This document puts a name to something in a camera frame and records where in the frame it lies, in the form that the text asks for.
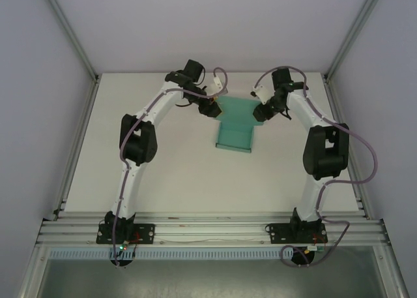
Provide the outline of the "teal corrugated cardboard box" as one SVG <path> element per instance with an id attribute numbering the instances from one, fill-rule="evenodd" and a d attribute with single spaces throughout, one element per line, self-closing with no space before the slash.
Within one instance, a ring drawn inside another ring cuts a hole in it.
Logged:
<path id="1" fill-rule="evenodd" d="M 222 112 L 216 118 L 220 122 L 216 147 L 251 153 L 255 127 L 263 125 L 263 122 L 259 122 L 253 116 L 253 111 L 259 103 L 230 96 L 220 97 L 217 103 Z"/>

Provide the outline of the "grey sheet metal panel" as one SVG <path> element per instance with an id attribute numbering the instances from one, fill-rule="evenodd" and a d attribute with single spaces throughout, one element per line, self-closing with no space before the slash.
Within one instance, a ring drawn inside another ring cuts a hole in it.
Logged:
<path id="1" fill-rule="evenodd" d="M 275 260 L 51 260 L 35 248 L 18 298 L 417 298 L 389 246 L 341 246 L 315 267 Z"/>

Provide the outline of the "aluminium right upright post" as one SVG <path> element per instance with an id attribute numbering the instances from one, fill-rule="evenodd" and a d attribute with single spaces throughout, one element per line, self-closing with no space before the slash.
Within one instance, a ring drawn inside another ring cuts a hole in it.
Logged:
<path id="1" fill-rule="evenodd" d="M 349 27 L 347 34 L 345 35 L 343 42 L 336 52 L 329 68 L 324 73 L 324 79 L 326 82 L 329 82 L 335 76 L 336 72 L 350 52 L 378 2 L 379 0 L 365 0 L 360 7 L 358 14 Z"/>

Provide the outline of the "aluminium upright post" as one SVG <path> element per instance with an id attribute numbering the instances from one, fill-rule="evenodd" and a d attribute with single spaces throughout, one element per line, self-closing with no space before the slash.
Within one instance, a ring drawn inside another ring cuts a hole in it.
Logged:
<path id="1" fill-rule="evenodd" d="M 50 6 L 57 21 L 59 22 L 59 25 L 62 27 L 69 43 L 71 44 L 73 50 L 75 51 L 75 54 L 81 61 L 84 69 L 86 70 L 88 75 L 91 77 L 91 79 L 94 82 L 97 82 L 98 73 L 94 69 L 91 61 L 89 60 L 88 55 L 86 54 L 83 46 L 81 45 L 79 38 L 76 36 L 76 33 L 73 30 L 70 22 L 68 21 L 68 18 L 66 17 L 66 14 L 64 10 L 62 9 L 62 7 L 60 6 L 58 0 L 46 0 L 46 1 L 48 2 L 48 5 Z"/>
<path id="2" fill-rule="evenodd" d="M 350 52 L 378 2 L 379 0 L 365 0 L 360 7 L 358 14 L 349 27 L 347 34 L 345 35 L 343 42 L 336 52 L 329 68 L 324 73 L 324 79 L 326 82 L 329 82 L 335 76 L 336 72 Z"/>

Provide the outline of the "aluminium left side rail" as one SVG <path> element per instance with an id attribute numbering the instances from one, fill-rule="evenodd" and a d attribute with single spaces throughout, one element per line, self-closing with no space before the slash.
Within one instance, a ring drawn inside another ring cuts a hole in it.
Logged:
<path id="1" fill-rule="evenodd" d="M 74 134 L 74 139 L 70 148 L 70 153 L 69 153 L 69 157 L 66 163 L 63 180 L 61 182 L 61 185 L 57 194 L 57 199 L 53 205 L 53 211 L 52 211 L 53 220 L 58 219 L 61 206 L 63 202 L 66 200 L 66 198 L 68 197 L 68 193 L 70 191 L 72 180 L 74 178 L 76 166 L 79 160 L 79 155 L 81 153 L 83 139 L 85 137 L 85 132 L 87 130 L 87 126 L 89 123 L 89 119 L 91 116 L 91 112 L 93 109 L 93 105 L 94 105 L 94 101 L 96 98 L 99 84 L 100 84 L 100 76 L 97 76 L 92 81 L 92 84 L 89 88 L 89 91 L 87 94 L 87 100 L 82 109 L 81 117 L 79 119 L 79 123 L 77 125 L 76 131 Z"/>

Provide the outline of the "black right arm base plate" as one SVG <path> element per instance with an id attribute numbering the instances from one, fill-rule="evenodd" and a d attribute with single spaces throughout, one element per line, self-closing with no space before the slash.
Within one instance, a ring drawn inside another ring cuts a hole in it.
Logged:
<path id="1" fill-rule="evenodd" d="M 265 226 L 272 244 L 325 244 L 328 242 L 325 225 L 321 222 L 271 223 Z"/>

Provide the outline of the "aluminium left upright post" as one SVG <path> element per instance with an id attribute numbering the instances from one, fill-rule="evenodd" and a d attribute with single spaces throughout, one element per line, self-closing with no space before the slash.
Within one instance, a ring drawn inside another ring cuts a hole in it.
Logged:
<path id="1" fill-rule="evenodd" d="M 60 6 L 58 0 L 46 0 L 46 1 L 48 2 L 48 5 L 50 6 L 57 21 L 59 22 L 59 25 L 62 27 L 69 43 L 71 44 L 73 50 L 75 51 L 75 54 L 81 61 L 84 69 L 86 70 L 88 75 L 91 77 L 91 79 L 94 82 L 97 82 L 98 73 L 94 69 L 91 61 L 89 60 L 88 55 L 86 54 L 83 46 L 81 45 L 79 38 L 76 36 L 76 33 L 73 30 L 70 22 L 68 21 L 68 18 L 66 17 L 66 14 L 64 10 L 62 9 L 62 7 Z"/>

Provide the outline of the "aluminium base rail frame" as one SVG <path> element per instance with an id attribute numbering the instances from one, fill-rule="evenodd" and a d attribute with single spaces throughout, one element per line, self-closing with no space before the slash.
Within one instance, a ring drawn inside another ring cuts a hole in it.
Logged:
<path id="1" fill-rule="evenodd" d="M 135 221 L 155 225 L 156 246 L 270 246 L 266 225 L 286 223 L 290 215 L 260 214 L 250 216 L 145 216 Z M 102 214 L 70 216 L 62 213 L 55 221 L 41 224 L 36 243 L 55 246 L 92 246 L 96 243 L 98 224 Z M 391 241 L 381 220 L 371 220 L 362 213 L 348 216 L 347 233 L 343 233 L 345 220 L 332 217 L 326 225 L 328 242 L 337 239 L 342 246 L 388 246 Z"/>

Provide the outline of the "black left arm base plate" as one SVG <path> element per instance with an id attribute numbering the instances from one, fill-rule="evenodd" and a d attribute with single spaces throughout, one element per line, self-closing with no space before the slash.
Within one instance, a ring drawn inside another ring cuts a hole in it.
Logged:
<path id="1" fill-rule="evenodd" d="M 154 241 L 154 224 L 129 224 L 115 228 L 115 243 L 151 245 Z M 96 244 L 110 245 L 113 242 L 113 226 L 101 223 L 98 225 Z"/>

